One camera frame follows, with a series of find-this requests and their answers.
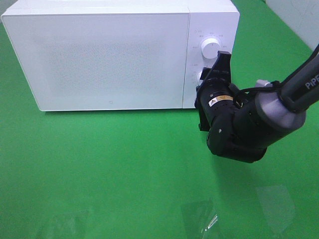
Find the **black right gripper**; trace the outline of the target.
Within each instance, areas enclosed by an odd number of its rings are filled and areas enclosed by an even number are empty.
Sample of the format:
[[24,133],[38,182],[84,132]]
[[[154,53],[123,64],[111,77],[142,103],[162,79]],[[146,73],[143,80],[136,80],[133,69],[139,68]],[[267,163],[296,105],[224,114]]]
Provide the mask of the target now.
[[212,68],[203,67],[200,86],[196,87],[195,108],[199,113],[199,129],[232,129],[234,115],[233,96],[229,89],[231,83],[231,53],[218,51],[217,60]]

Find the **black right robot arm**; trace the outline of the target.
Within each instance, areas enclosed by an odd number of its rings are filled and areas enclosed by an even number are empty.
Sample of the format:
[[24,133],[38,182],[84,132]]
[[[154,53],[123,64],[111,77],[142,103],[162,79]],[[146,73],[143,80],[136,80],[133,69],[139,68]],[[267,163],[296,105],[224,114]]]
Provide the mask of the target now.
[[269,145],[301,128],[307,109],[319,100],[319,51],[284,81],[258,80],[238,89],[231,82],[231,54],[220,51],[210,68],[203,68],[194,106],[199,129],[207,132],[212,154],[252,163]]

